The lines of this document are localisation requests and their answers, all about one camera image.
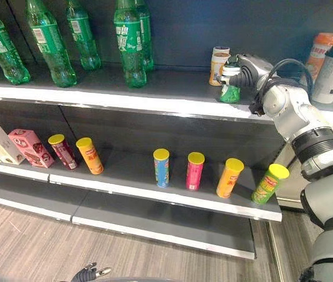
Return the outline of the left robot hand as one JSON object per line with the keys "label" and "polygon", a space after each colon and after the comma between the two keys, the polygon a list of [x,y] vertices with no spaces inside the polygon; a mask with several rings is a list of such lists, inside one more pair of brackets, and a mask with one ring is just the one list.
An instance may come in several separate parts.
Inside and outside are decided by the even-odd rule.
{"label": "left robot hand", "polygon": [[78,271],[72,278],[71,282],[87,282],[93,281],[97,278],[101,278],[103,276],[108,275],[111,271],[111,267],[105,267],[103,269],[97,270],[96,268],[97,262],[89,263],[84,266],[83,269]]}

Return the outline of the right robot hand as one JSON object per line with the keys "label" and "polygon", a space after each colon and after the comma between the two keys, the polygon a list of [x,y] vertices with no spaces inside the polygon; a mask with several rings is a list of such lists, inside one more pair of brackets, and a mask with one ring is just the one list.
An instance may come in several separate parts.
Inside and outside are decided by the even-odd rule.
{"label": "right robot hand", "polygon": [[238,54],[237,63],[240,67],[239,74],[233,76],[218,76],[216,81],[220,84],[235,87],[256,87],[257,82],[268,75],[273,69],[273,65],[265,59],[256,55]]}

